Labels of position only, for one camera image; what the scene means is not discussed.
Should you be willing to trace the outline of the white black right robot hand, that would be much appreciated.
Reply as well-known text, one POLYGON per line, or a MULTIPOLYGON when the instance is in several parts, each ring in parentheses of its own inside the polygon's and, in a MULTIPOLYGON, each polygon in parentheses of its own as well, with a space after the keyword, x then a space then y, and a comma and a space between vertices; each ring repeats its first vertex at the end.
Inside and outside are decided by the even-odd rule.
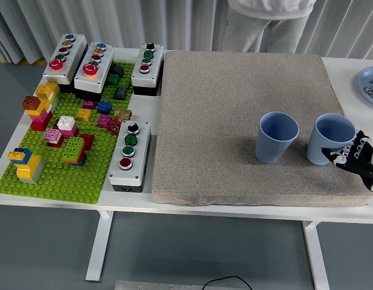
POLYGON ((359 175, 365 187, 373 192, 373 138, 357 130, 355 139, 341 151, 322 148, 322 153, 338 168, 359 175))

